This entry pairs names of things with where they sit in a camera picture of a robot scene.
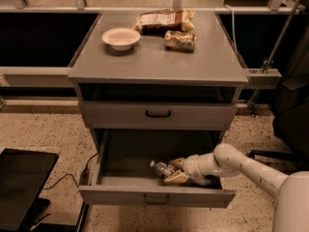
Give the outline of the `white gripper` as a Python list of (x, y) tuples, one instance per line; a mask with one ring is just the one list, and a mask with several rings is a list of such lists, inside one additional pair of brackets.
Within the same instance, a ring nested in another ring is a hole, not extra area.
[(188, 158), (178, 158), (169, 161), (171, 165), (178, 169), (175, 173), (164, 179), (164, 183), (167, 185), (182, 185), (185, 184), (188, 179), (197, 182), (203, 179), (203, 174), (199, 167), (199, 156), (192, 155)]

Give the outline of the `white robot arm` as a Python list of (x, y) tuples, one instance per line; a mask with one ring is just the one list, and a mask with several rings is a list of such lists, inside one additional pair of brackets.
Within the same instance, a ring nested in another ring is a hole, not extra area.
[(166, 184), (191, 181), (204, 186), (207, 176), (243, 174), (276, 200), (272, 232), (309, 232), (309, 172), (291, 175), (250, 159), (231, 144), (218, 144), (212, 153), (191, 155), (169, 162), (175, 167)]

